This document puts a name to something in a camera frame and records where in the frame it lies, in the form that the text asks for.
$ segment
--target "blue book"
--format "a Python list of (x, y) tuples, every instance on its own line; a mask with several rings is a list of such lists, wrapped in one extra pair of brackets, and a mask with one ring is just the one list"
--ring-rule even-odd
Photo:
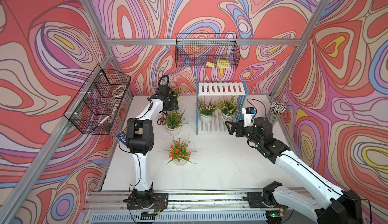
[(124, 145), (127, 144), (127, 129), (125, 129), (122, 133), (118, 134), (117, 139), (119, 139)]

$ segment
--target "white table surface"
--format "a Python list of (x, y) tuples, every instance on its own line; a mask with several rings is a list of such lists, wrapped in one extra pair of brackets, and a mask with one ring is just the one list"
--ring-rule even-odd
[[(148, 105), (148, 96), (135, 96), (127, 118), (136, 117)], [(266, 95), (248, 95), (262, 101), (269, 108)], [(264, 116), (263, 106), (251, 101), (257, 108), (257, 116)], [(197, 151), (191, 156), (193, 163), (177, 166), (168, 163), (168, 152), (172, 136), (168, 135), (165, 125), (158, 125), (157, 118), (153, 121), (155, 144), (148, 152), (151, 177), (154, 190), (223, 190), (223, 189), (256, 189), (278, 181), (291, 188), (302, 187), (294, 178), (278, 166), (265, 159), (257, 150), (248, 147), (246, 138), (234, 135), (196, 135), (196, 96), (182, 95), (179, 107), (186, 109), (185, 122), (180, 137), (189, 138), (190, 151)], [(276, 123), (273, 127), (274, 137), (286, 142), (286, 138)], [(129, 150), (124, 144), (121, 148)], [(129, 189), (129, 183), (135, 184), (135, 164), (130, 153), (116, 147), (109, 166), (102, 191), (123, 191)]]

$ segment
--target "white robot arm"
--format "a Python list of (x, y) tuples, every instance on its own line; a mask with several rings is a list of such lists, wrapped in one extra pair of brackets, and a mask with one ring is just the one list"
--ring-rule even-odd
[[(252, 108), (244, 114), (249, 115)], [(279, 203), (302, 213), (319, 224), (361, 224), (361, 198), (354, 191), (343, 191), (310, 168), (283, 142), (275, 139), (272, 124), (267, 118), (258, 117), (253, 125), (244, 122), (225, 122), (229, 134), (246, 137), (248, 145), (257, 149), (265, 158), (284, 169), (304, 186), (314, 199), (296, 193), (279, 182), (263, 188), (260, 201), (265, 206)]]
[[(161, 85), (160, 83), (164, 77), (167, 78), (167, 84)], [(150, 206), (154, 202), (154, 190), (147, 159), (148, 152), (154, 146), (152, 120), (162, 111), (173, 110), (177, 103), (171, 99), (173, 91), (168, 86), (168, 82), (168, 76), (162, 76), (159, 79), (156, 93), (147, 98), (149, 101), (147, 107), (136, 118), (130, 118), (127, 121), (127, 140), (125, 144), (129, 148), (129, 152), (133, 154), (137, 183), (127, 202), (142, 207)]]

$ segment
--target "yellow sponge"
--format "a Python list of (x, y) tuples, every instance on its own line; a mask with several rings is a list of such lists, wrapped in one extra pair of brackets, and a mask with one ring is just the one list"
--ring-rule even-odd
[(217, 60), (218, 68), (231, 68), (229, 60)]
[(214, 68), (214, 67), (216, 67), (216, 64), (207, 61), (206, 66)]

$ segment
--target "white slatted shelf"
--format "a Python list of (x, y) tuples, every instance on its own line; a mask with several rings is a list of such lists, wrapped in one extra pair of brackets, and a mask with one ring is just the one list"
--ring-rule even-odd
[(203, 124), (201, 121), (199, 121), (198, 124), (199, 135), (229, 134), (226, 125), (222, 121), (222, 115), (219, 113), (219, 111), (216, 111), (216, 116), (210, 123)]
[(244, 85), (241, 82), (199, 82), (198, 89), (198, 96), (245, 95)]

